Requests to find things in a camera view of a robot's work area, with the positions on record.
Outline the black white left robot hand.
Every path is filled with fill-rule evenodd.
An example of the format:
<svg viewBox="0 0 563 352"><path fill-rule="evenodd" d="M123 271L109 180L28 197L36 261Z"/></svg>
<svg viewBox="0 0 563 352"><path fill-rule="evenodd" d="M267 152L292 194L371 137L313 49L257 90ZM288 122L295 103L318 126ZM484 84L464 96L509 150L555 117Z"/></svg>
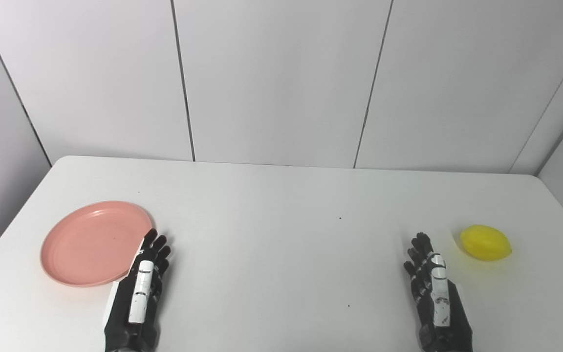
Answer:
<svg viewBox="0 0 563 352"><path fill-rule="evenodd" d="M151 229L125 277L113 283L104 321L106 352L153 352L156 348L156 316L170 253L166 236Z"/></svg>

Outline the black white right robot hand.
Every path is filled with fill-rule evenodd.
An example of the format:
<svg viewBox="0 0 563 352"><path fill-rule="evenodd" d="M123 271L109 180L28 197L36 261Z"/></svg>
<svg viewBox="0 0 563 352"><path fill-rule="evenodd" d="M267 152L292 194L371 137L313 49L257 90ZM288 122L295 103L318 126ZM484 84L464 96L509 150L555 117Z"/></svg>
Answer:
<svg viewBox="0 0 563 352"><path fill-rule="evenodd" d="M404 269L416 304L419 341L425 352L471 352L472 328L456 285L447 277L444 258L424 232L411 239Z"/></svg>

